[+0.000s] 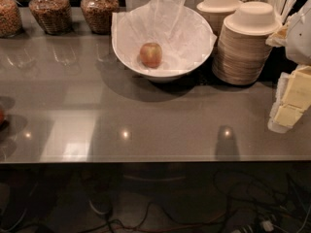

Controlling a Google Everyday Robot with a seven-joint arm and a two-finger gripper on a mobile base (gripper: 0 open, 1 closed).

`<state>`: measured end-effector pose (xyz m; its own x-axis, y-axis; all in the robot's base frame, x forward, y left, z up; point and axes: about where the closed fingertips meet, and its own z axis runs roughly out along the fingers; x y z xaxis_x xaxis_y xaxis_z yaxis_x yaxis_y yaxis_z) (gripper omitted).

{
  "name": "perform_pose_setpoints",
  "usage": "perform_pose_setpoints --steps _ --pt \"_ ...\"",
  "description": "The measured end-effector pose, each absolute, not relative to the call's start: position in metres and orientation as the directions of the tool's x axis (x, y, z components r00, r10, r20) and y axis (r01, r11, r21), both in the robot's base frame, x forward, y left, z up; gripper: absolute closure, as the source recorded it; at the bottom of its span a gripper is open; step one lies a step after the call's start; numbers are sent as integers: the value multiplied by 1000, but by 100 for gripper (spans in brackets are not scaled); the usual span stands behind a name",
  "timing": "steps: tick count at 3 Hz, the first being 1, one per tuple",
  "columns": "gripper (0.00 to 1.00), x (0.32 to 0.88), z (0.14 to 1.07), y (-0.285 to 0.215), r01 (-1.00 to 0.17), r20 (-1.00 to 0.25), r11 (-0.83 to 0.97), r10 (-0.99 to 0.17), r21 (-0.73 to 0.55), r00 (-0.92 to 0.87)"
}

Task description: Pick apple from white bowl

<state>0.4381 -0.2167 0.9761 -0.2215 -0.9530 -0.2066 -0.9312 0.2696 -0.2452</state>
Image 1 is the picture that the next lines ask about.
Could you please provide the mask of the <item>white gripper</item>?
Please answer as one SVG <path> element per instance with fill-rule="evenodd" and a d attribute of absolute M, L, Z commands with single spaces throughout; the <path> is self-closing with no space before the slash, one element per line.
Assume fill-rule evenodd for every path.
<path fill-rule="evenodd" d="M 289 26 L 282 25 L 272 33 L 265 43 L 274 48 L 287 44 Z M 311 66 L 298 65 L 289 75 L 282 73 L 275 93 L 267 127 L 276 133 L 287 133 L 311 106 Z"/>

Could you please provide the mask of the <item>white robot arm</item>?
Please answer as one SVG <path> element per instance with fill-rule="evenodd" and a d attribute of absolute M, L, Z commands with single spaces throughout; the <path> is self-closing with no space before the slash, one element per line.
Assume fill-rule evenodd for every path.
<path fill-rule="evenodd" d="M 281 74 L 267 124 L 271 131 L 286 133 L 311 106 L 311 0 L 267 42 L 284 46 L 286 57 L 297 64 L 290 74 Z"/>

